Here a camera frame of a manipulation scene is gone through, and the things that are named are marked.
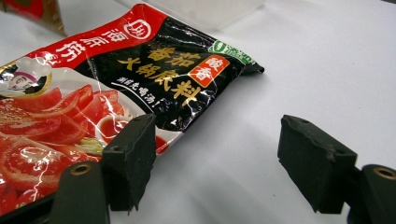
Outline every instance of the white table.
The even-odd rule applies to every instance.
[[[123,15],[110,0],[61,0],[70,35]],[[266,68],[240,77],[155,163],[123,223],[346,223],[315,214],[278,162],[280,119],[308,119],[358,153],[396,168],[396,5],[380,0],[266,0],[211,35]],[[0,13],[0,64],[62,37]]]

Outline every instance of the clear plastic container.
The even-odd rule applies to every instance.
[[[263,4],[264,0],[116,0],[127,7],[146,3],[186,22],[206,30],[218,30]]]

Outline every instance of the hot pot seasoning packet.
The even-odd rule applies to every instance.
[[[65,35],[57,0],[0,0],[0,10],[13,12]]]
[[[163,154],[237,77],[239,49],[144,4],[0,67],[0,215],[57,189],[132,118],[156,115]]]

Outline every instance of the brand logo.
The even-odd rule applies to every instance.
[[[151,26],[143,20],[137,20],[124,25],[124,30],[136,39],[146,39],[151,34]]]

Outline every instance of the red and black package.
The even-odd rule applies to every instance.
[[[14,12],[65,35],[57,0],[0,0],[0,10]]]
[[[156,115],[163,154],[240,75],[239,49],[147,5],[0,67],[0,215],[99,161],[131,118]]]

